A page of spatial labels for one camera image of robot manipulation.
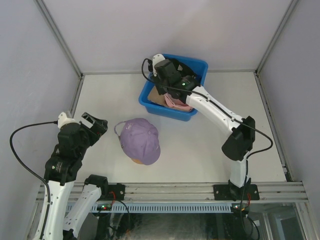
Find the white wall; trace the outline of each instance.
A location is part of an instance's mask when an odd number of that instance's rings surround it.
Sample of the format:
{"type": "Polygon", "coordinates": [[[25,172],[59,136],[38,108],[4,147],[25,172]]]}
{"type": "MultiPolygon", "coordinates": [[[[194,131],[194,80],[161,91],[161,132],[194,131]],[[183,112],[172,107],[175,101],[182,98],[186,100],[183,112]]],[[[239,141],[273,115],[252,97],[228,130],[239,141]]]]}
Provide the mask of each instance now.
{"type": "Polygon", "coordinates": [[[320,222],[320,1],[300,1],[261,79],[296,181],[320,222]]]}
{"type": "MultiPolygon", "coordinates": [[[[32,0],[0,1],[0,239],[21,240],[39,180],[13,156],[9,137],[24,125],[54,121],[70,108],[77,77],[32,0]]],[[[18,133],[23,161],[43,175],[57,143],[55,125],[18,133]]]]}
{"type": "Polygon", "coordinates": [[[160,53],[256,69],[291,0],[45,0],[83,72],[139,71],[160,53]]]}

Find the white table surface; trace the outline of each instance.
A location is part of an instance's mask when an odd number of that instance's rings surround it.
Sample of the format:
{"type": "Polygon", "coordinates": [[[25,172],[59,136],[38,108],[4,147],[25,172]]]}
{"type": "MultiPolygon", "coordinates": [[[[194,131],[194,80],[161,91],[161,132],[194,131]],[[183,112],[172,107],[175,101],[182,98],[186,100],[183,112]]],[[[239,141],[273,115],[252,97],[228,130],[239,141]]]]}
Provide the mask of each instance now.
{"type": "MultiPolygon", "coordinates": [[[[77,182],[90,174],[106,176],[110,183],[218,183],[230,177],[230,161],[221,151],[223,135],[200,112],[184,122],[150,114],[138,98],[145,84],[141,74],[86,75],[75,119],[84,112],[108,121],[108,131],[90,147],[82,161],[77,182]],[[133,118],[145,118],[159,131],[161,155],[145,166],[134,163],[122,151],[114,126],[133,118]]],[[[256,128],[272,136],[252,72],[208,73],[206,90],[233,112],[255,119],[256,128]]],[[[253,150],[269,145],[256,134],[253,150]]],[[[249,159],[253,182],[286,181],[276,147],[249,159]]]]}

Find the purple baseball cap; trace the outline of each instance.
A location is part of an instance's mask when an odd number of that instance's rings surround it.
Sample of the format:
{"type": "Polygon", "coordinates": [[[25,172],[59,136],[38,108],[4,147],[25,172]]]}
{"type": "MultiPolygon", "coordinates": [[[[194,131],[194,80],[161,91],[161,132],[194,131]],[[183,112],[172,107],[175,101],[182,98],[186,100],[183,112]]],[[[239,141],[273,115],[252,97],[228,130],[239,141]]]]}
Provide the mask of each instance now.
{"type": "Polygon", "coordinates": [[[155,126],[144,118],[134,118],[121,121],[114,126],[122,150],[131,159],[140,160],[144,165],[151,165],[160,157],[159,133],[155,126]],[[116,127],[125,123],[121,134],[118,135],[116,127]]]}

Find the cap strap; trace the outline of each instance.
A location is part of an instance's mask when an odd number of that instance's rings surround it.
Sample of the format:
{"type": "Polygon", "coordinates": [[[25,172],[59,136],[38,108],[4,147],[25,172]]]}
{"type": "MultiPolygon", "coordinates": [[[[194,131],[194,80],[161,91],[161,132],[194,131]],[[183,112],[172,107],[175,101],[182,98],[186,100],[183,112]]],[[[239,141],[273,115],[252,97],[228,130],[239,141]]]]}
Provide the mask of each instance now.
{"type": "Polygon", "coordinates": [[[126,121],[121,121],[121,122],[119,122],[117,125],[114,126],[114,129],[113,129],[113,130],[114,130],[114,133],[117,134],[118,138],[120,138],[120,135],[117,133],[116,127],[117,127],[119,124],[123,124],[123,123],[125,123],[125,122],[126,122],[126,121]]]}

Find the black cable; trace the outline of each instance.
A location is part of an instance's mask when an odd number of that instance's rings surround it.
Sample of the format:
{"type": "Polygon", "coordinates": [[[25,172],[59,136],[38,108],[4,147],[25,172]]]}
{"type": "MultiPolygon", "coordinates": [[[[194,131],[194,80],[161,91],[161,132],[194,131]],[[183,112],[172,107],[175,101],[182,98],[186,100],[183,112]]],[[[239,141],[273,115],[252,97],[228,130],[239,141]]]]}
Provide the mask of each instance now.
{"type": "Polygon", "coordinates": [[[30,125],[26,125],[23,127],[18,128],[17,130],[15,130],[11,136],[10,136],[10,148],[13,152],[13,155],[15,156],[15,158],[18,160],[18,162],[29,172],[31,173],[33,176],[35,176],[36,178],[38,178],[41,182],[43,182],[43,184],[46,187],[46,194],[48,197],[48,204],[46,207],[46,211],[45,211],[45,216],[44,216],[44,220],[43,220],[43,225],[42,225],[42,230],[41,230],[41,234],[40,234],[40,239],[42,239],[43,235],[44,235],[44,231],[45,231],[45,227],[46,227],[46,223],[47,223],[47,219],[48,219],[48,214],[49,214],[49,208],[50,208],[50,204],[51,204],[51,198],[50,198],[50,188],[48,183],[46,182],[46,180],[44,180],[41,176],[39,176],[38,174],[36,174],[34,171],[32,171],[27,165],[24,164],[24,162],[20,159],[20,157],[18,156],[15,148],[14,148],[14,144],[13,144],[13,138],[14,135],[19,132],[22,129],[26,129],[29,127],[33,127],[33,126],[39,126],[39,125],[45,125],[45,124],[58,124],[58,121],[47,121],[47,122],[41,122],[41,123],[35,123],[35,124],[30,124],[30,125]]]}
{"type": "Polygon", "coordinates": [[[243,190],[242,190],[242,196],[241,196],[241,201],[240,201],[240,220],[241,220],[241,224],[242,224],[242,228],[244,231],[244,234],[247,236],[246,233],[246,228],[245,228],[245,224],[244,224],[244,219],[242,218],[242,203],[244,201],[244,195],[245,195],[245,188],[246,188],[246,183],[247,183],[247,177],[248,177],[248,159],[245,160],[245,165],[246,165],[246,169],[245,169],[245,177],[244,177],[244,185],[243,185],[243,190]]]}
{"type": "Polygon", "coordinates": [[[119,230],[118,229],[116,229],[115,227],[113,227],[113,226],[110,226],[110,225],[108,225],[108,228],[111,228],[113,231],[115,231],[115,232],[119,232],[119,230]]]}
{"type": "Polygon", "coordinates": [[[255,227],[255,229],[256,229],[256,232],[257,232],[257,234],[258,234],[258,237],[257,237],[257,239],[254,239],[254,240],[260,240],[260,232],[259,232],[259,229],[258,229],[258,226],[256,225],[256,223],[250,218],[250,217],[247,217],[247,219],[249,220],[249,222],[251,222],[252,223],[252,225],[255,227]]]}
{"type": "Polygon", "coordinates": [[[250,234],[248,235],[249,238],[251,238],[252,234],[254,233],[254,225],[251,224],[251,232],[250,234]]]}
{"type": "Polygon", "coordinates": [[[243,125],[243,126],[245,126],[245,127],[247,127],[247,128],[250,128],[250,129],[254,130],[255,132],[261,134],[262,136],[264,136],[265,138],[267,138],[267,139],[269,140],[269,142],[270,142],[270,145],[269,145],[268,147],[263,148],[263,149],[261,149],[261,150],[257,150],[257,151],[254,151],[254,152],[249,153],[249,155],[246,157],[246,159],[248,159],[249,157],[251,157],[251,156],[254,155],[254,154],[258,154],[258,153],[265,152],[265,151],[267,151],[267,150],[269,150],[269,149],[271,149],[271,148],[273,147],[274,141],[273,141],[273,140],[271,139],[271,137],[269,137],[267,134],[265,134],[264,132],[262,132],[262,131],[260,131],[260,130],[258,130],[258,129],[256,129],[256,128],[252,127],[252,126],[249,126],[249,125],[247,125],[247,124],[245,124],[245,123],[243,123],[243,122],[241,122],[241,121],[238,121],[238,120],[236,120],[236,119],[234,119],[234,121],[235,121],[236,123],[238,123],[238,124],[241,124],[241,125],[243,125]]]}
{"type": "Polygon", "coordinates": [[[124,207],[125,207],[125,210],[127,211],[127,213],[128,213],[128,230],[130,230],[130,227],[131,227],[131,218],[130,218],[130,212],[129,212],[129,208],[128,208],[128,206],[123,202],[123,201],[121,201],[121,200],[119,200],[119,199],[114,199],[114,198],[106,198],[106,199],[99,199],[98,200],[98,202],[100,202],[100,201],[117,201],[117,202],[119,202],[119,203],[121,203],[124,207]]]}

